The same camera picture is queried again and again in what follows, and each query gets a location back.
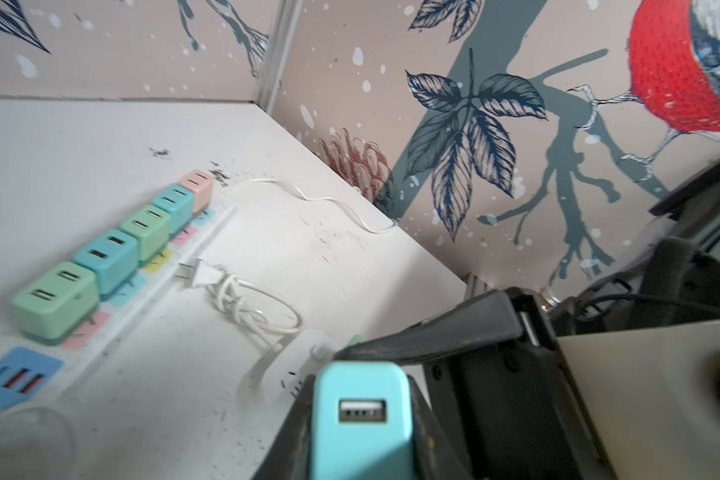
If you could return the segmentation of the pink plug adapter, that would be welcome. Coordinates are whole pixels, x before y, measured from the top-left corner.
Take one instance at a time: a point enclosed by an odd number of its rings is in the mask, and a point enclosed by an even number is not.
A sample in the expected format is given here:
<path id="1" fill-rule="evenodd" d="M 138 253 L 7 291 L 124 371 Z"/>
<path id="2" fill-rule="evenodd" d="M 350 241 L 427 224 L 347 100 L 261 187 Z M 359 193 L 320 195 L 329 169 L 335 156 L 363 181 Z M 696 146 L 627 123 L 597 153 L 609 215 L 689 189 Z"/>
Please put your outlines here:
<path id="1" fill-rule="evenodd" d="M 194 215 L 198 215 L 209 206 L 214 188 L 214 177 L 209 172 L 194 170 L 184 175 L 179 185 L 194 195 Z"/>

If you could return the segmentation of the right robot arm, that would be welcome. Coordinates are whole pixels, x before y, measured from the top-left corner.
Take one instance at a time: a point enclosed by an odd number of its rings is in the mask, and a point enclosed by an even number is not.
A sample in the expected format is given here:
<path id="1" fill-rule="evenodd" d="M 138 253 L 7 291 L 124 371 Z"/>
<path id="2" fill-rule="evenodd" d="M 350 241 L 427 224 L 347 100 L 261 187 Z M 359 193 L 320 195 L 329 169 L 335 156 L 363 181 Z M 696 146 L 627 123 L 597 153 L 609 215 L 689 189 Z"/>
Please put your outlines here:
<path id="1" fill-rule="evenodd" d="M 720 479 L 720 160 L 580 294 L 492 290 L 342 360 L 420 365 L 423 475 Z"/>

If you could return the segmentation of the white cube power socket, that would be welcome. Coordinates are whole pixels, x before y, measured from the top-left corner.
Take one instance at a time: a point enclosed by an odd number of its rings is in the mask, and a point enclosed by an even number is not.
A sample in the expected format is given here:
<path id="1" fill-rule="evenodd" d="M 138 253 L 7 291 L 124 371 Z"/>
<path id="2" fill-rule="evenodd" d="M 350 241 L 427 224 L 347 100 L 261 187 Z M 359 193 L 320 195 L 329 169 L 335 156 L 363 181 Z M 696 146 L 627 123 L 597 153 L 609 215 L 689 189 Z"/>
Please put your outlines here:
<path id="1" fill-rule="evenodd" d="M 263 398 L 270 404 L 295 399 L 306 378 L 317 375 L 338 350 L 339 345 L 322 331 L 297 334 L 264 370 L 260 383 Z"/>

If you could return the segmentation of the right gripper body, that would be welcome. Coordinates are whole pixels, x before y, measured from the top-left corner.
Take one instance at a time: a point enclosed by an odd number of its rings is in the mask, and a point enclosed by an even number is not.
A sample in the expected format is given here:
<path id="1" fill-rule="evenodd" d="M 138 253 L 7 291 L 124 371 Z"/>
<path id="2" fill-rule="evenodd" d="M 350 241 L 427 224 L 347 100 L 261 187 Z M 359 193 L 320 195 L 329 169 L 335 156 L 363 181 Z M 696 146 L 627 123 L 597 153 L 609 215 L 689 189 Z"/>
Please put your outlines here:
<path id="1" fill-rule="evenodd" d="M 471 479 L 612 476 L 550 320 L 519 288 L 489 291 L 335 357 L 421 366 L 421 391 Z"/>

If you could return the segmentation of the light green plug adapter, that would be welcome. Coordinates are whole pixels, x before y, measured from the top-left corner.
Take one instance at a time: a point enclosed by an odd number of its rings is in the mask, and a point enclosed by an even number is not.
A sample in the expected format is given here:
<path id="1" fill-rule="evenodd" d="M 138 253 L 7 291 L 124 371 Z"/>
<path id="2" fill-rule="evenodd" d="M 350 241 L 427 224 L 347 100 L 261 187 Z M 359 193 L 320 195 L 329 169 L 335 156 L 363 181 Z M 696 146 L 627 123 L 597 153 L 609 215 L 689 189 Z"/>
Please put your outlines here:
<path id="1" fill-rule="evenodd" d="M 137 240 L 138 260 L 143 265 L 168 243 L 170 215 L 154 205 L 147 205 L 124 220 L 119 229 Z"/>

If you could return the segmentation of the teal plug adapter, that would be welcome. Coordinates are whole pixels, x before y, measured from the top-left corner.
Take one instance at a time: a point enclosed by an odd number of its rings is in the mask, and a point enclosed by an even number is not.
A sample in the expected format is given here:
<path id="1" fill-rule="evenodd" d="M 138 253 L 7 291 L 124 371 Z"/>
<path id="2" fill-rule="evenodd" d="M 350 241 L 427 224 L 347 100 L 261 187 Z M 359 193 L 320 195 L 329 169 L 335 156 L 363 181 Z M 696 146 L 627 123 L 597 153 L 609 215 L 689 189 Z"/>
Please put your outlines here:
<path id="1" fill-rule="evenodd" d="M 138 268 L 138 241 L 121 230 L 111 229 L 78 251 L 73 262 L 96 274 L 99 295 L 107 299 Z"/>
<path id="2" fill-rule="evenodd" d="M 317 376 L 311 479 L 414 479 L 409 380 L 396 364 L 334 361 Z"/>
<path id="3" fill-rule="evenodd" d="M 175 237 L 194 216 L 195 196 L 180 185 L 172 185 L 157 194 L 152 204 L 170 217 L 169 235 Z"/>

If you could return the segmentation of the white multicolour power strip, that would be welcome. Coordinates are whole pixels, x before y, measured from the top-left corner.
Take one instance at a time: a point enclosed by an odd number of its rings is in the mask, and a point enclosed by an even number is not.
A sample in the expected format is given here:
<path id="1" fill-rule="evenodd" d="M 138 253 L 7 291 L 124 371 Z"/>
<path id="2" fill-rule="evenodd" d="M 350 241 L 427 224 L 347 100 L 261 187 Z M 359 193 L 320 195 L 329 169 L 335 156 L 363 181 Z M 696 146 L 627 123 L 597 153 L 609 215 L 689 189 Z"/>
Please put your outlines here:
<path id="1" fill-rule="evenodd" d="M 197 260 L 233 216 L 228 197 L 214 200 L 160 252 L 136 269 L 58 342 L 36 340 L 0 319 L 0 412 L 29 401 L 54 401 L 113 353 Z"/>

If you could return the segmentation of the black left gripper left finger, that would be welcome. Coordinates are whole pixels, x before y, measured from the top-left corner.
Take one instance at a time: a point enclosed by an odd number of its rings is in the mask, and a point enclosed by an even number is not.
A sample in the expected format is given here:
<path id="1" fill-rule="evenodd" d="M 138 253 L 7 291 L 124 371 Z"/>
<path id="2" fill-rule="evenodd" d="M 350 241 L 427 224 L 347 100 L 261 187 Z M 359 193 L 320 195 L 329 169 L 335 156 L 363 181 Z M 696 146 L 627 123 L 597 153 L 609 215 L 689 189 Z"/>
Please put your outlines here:
<path id="1" fill-rule="evenodd" d="M 253 480 L 307 480 L 315 377 L 307 377 Z"/>

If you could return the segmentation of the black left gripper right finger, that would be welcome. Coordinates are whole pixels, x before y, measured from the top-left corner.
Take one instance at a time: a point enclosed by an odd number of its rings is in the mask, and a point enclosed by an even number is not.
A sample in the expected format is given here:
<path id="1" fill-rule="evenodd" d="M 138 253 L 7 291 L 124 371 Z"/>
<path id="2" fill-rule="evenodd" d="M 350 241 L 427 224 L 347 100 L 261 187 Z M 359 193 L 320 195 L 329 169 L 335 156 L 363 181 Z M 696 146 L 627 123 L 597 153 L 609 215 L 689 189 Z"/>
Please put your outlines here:
<path id="1" fill-rule="evenodd" d="M 415 379 L 409 377 L 408 381 L 411 392 L 412 443 L 416 478 L 471 479 L 472 476 L 456 455 Z"/>

